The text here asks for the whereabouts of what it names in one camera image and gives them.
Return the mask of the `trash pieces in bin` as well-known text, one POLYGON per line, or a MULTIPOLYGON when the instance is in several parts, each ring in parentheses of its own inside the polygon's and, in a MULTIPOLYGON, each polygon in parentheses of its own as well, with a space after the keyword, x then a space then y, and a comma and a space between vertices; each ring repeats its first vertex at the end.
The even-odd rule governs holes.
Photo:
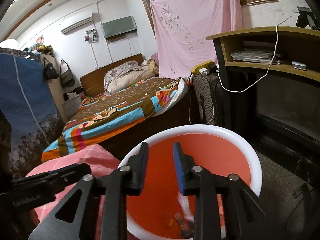
POLYGON ((177 190, 170 196, 165 211, 168 238, 192 238, 195 223, 195 197, 183 196, 177 190))

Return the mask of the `pink plaid table cloth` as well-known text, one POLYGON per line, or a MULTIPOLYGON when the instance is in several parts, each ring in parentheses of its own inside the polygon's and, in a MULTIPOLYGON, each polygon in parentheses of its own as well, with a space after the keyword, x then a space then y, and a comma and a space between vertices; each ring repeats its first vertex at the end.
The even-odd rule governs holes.
POLYGON ((53 201, 67 185, 74 187, 33 230, 29 239, 127 239, 127 196, 138 196, 144 186, 149 146, 111 174, 95 178, 87 164, 67 167, 28 178, 30 207, 53 201))

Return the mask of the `orange bin with white rim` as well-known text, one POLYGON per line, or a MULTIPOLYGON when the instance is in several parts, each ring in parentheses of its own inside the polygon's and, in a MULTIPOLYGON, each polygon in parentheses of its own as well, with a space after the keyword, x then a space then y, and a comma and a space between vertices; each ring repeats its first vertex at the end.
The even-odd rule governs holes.
POLYGON ((237 174, 256 194, 262 187, 262 170, 252 146, 240 135, 213 125, 185 125, 167 129, 145 139, 149 159, 144 189, 127 198, 127 229, 138 239, 180 239, 177 223, 168 226, 176 213, 179 184, 185 174, 176 173, 174 144, 193 158, 190 174, 204 170, 226 177, 237 174))

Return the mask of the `colourful patchwork bed blanket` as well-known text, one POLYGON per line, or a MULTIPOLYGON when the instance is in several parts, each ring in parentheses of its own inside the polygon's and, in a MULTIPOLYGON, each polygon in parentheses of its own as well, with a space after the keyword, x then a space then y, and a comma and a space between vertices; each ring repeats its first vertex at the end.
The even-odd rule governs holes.
POLYGON ((86 98, 61 137, 52 142, 42 162, 98 144, 171 109, 187 93, 183 78, 149 77, 112 95, 86 98))

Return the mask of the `white bedside drawer cabinet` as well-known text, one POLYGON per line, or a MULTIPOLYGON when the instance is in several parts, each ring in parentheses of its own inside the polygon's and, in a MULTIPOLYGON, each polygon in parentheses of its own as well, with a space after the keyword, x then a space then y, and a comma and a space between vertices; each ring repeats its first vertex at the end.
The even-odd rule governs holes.
POLYGON ((82 102, 82 94, 78 94, 77 96, 65 101, 62 106, 65 111, 65 114, 68 118, 74 116, 81 105, 82 102))

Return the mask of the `wooden bed headboard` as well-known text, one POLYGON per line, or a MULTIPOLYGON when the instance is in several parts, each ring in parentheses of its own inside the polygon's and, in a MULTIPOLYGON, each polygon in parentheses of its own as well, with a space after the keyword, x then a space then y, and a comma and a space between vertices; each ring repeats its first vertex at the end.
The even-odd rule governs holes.
POLYGON ((87 97, 94 98, 104 92, 104 76, 105 74, 117 66, 129 61, 136 61, 141 64, 144 61, 142 54, 136 54, 125 59, 121 59, 104 67, 98 68, 80 78, 81 86, 87 97))

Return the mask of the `grey white hanging bag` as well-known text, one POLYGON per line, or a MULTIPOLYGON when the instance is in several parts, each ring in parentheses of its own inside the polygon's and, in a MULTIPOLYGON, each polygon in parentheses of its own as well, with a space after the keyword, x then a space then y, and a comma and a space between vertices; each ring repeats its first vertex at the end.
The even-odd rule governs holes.
POLYGON ((74 75, 65 60, 60 61, 60 84, 62 88, 73 87, 75 85, 74 75))

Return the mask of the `patterned black suitcase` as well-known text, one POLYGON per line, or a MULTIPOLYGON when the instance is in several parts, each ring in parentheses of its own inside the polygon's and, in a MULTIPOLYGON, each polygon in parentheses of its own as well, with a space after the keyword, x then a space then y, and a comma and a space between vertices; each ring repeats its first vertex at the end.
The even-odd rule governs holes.
POLYGON ((231 127, 229 96, 216 74, 191 79, 202 124, 231 127))

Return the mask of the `yellow power strip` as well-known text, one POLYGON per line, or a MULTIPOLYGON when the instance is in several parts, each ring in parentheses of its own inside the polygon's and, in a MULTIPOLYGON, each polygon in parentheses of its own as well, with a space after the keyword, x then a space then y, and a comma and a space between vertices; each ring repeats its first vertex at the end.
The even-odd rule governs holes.
POLYGON ((214 61, 206 61, 201 64, 196 65, 191 73, 194 75, 208 75, 210 73, 214 73, 218 70, 218 67, 214 61))

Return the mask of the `wooden desk shelf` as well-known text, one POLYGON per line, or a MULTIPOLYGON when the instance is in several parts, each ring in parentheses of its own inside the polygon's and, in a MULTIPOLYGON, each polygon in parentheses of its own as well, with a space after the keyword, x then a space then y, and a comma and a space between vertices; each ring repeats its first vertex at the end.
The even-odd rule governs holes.
POLYGON ((264 120, 319 137, 319 32, 256 27, 207 37, 228 93, 229 127, 250 135, 264 120))

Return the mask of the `small white box on shelf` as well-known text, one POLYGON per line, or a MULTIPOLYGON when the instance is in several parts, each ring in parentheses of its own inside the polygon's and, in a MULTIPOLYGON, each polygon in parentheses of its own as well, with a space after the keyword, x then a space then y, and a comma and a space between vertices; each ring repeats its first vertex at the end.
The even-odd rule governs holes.
POLYGON ((295 69, 306 71, 306 65, 304 63, 293 61, 292 66, 295 69))

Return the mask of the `stack of papers on shelf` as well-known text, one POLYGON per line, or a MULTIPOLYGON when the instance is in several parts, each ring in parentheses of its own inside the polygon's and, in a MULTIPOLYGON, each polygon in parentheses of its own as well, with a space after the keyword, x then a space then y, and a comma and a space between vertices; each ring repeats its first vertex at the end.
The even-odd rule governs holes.
POLYGON ((230 53, 230 56, 234 61, 263 63, 263 64, 280 64, 280 54, 275 54, 271 50, 261 49, 244 49, 235 50, 230 53))

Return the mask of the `pink hanging sheet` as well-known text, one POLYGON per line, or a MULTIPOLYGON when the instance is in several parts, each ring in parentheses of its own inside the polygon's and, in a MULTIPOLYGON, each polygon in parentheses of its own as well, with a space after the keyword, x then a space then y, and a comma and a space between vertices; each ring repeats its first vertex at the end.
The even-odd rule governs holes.
POLYGON ((217 61, 210 35, 242 29, 240 0, 151 0, 159 75, 187 77, 198 64, 217 61))

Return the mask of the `wall socket cluster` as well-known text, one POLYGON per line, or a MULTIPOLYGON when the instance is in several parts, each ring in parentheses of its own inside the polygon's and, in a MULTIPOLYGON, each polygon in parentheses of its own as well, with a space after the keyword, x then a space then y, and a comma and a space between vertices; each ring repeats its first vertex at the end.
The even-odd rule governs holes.
POLYGON ((86 35, 84 36, 85 42, 97 43, 99 41, 99 35, 97 30, 88 29, 86 30, 86 35))

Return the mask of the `white wall air conditioner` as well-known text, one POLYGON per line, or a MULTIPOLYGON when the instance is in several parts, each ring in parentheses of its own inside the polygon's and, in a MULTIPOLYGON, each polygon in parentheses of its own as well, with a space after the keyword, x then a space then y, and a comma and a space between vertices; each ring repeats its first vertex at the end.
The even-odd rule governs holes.
POLYGON ((74 29, 86 25, 89 22, 93 21, 93 13, 92 12, 82 12, 76 14, 70 18, 65 19, 61 23, 60 31, 62 34, 66 34, 74 29))

